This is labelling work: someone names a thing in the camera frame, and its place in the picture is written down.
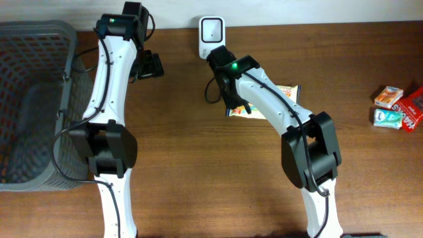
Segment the teal tissue pack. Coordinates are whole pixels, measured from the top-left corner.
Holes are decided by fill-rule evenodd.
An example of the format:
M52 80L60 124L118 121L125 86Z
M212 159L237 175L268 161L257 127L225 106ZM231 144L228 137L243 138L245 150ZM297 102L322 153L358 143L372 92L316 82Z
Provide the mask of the teal tissue pack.
M403 114L392 110L376 109L374 112L373 125L383 128L402 128Z

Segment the red snack bag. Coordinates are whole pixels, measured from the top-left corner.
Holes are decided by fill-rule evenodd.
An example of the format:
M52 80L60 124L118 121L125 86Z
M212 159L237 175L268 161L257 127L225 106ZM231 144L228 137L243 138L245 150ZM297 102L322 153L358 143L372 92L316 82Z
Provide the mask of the red snack bag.
M392 110L402 114L402 129L413 132L422 121L422 87L409 96L399 99L392 106Z

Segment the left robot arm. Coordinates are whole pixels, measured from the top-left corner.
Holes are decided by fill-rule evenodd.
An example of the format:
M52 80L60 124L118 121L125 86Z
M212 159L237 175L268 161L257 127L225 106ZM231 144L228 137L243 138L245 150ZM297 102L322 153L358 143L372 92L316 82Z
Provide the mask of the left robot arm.
M140 2L127 1L119 15L103 14L96 22L98 66L82 122L69 137L86 159L98 186L105 237L137 237L132 215L130 177L137 159L137 140L126 128L126 94L130 79L161 77L158 54L144 48L153 17Z

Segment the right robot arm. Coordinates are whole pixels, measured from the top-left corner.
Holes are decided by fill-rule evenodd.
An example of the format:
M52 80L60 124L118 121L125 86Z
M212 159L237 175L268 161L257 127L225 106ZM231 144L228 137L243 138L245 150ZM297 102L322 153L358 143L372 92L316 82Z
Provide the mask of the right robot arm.
M292 101L251 56L236 58L219 46L206 61L226 107L255 107L281 137L282 169L301 191L308 236L341 237L334 190L342 158L332 118Z

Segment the orange tissue pack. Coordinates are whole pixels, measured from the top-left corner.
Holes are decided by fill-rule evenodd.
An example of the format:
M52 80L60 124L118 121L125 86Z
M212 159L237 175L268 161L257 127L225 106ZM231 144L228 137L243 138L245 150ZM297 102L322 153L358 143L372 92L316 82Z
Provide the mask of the orange tissue pack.
M391 107L403 96L402 89L386 86L374 99L374 104L382 108L391 109Z

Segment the cream wet wipes pack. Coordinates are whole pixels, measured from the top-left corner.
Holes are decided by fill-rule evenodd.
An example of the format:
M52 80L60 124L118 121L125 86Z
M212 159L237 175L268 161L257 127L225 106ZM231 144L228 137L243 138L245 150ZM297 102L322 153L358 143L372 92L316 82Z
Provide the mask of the cream wet wipes pack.
M294 103L299 102L299 95L301 86L285 86L285 85L277 85L277 88L281 90L289 99L291 99ZM242 118L252 118L252 119L265 119L265 117L261 114L261 112L251 103L248 103L251 113L249 114L245 108L245 106L238 106L235 109L228 108L226 110L226 116L237 116Z

